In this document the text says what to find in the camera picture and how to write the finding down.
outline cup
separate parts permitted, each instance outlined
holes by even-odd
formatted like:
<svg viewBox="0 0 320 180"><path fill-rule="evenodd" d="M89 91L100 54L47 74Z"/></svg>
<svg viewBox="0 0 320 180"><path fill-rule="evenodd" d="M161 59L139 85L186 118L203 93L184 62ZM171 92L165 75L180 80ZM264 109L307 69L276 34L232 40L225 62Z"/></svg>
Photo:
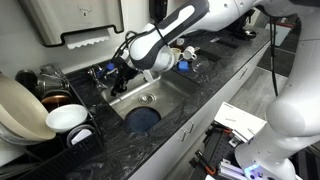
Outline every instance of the cup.
<svg viewBox="0 0 320 180"><path fill-rule="evenodd" d="M171 48L171 52L174 56L174 65L180 61L181 50L179 48Z"/></svg>
<svg viewBox="0 0 320 180"><path fill-rule="evenodd" d="M188 59L197 59L197 55L195 54L195 49L192 46L188 46L184 51L183 51L183 58L188 60Z"/></svg>
<svg viewBox="0 0 320 180"><path fill-rule="evenodd" d="M192 70L196 73L204 73L208 68L209 61L205 56L198 56L192 61Z"/></svg>

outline beige plate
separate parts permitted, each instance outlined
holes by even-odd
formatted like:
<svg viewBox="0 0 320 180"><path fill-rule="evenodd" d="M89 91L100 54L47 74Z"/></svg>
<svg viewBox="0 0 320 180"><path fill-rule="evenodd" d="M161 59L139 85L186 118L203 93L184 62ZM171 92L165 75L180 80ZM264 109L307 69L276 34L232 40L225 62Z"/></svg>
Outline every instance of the beige plate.
<svg viewBox="0 0 320 180"><path fill-rule="evenodd" d="M0 74L0 122L17 135L33 141L55 137L46 125L48 111L25 87Z"/></svg>

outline cabinet handle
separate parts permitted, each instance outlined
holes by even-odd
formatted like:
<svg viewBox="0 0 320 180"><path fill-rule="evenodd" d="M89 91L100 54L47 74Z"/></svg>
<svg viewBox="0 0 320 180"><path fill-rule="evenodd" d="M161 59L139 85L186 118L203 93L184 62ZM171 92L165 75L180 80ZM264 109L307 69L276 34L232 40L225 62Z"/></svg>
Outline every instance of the cabinet handle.
<svg viewBox="0 0 320 180"><path fill-rule="evenodd" d="M248 70L248 68L242 70L242 74L241 74L239 80L243 78L243 76L246 74L247 70Z"/></svg>
<svg viewBox="0 0 320 180"><path fill-rule="evenodd" d="M187 133L191 133L194 127L194 123L192 121L188 121L188 123L191 123L191 128L189 131L186 131Z"/></svg>
<svg viewBox="0 0 320 180"><path fill-rule="evenodd" d="M183 131L183 136L182 136L182 138L180 138L180 137L177 137L177 138L178 138L179 141L183 142L184 138L186 137L186 131L183 130L183 129L180 129L180 131Z"/></svg>

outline sponge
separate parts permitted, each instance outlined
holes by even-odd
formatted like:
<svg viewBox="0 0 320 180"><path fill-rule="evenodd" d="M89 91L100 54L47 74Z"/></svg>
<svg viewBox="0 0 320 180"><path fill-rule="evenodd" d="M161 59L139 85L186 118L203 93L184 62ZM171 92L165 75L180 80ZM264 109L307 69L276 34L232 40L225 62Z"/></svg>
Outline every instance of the sponge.
<svg viewBox="0 0 320 180"><path fill-rule="evenodd" d="M189 71L188 62L180 61L178 64L178 71Z"/></svg>

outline sink drain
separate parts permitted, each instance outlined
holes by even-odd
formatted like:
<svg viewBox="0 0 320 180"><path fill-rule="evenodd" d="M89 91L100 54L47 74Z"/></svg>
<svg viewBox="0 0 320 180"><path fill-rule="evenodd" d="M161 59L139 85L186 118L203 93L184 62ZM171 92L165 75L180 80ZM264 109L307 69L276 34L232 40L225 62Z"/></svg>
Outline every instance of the sink drain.
<svg viewBox="0 0 320 180"><path fill-rule="evenodd" d="M142 105L151 104L155 100L156 98L152 94L143 94L138 98L139 103Z"/></svg>

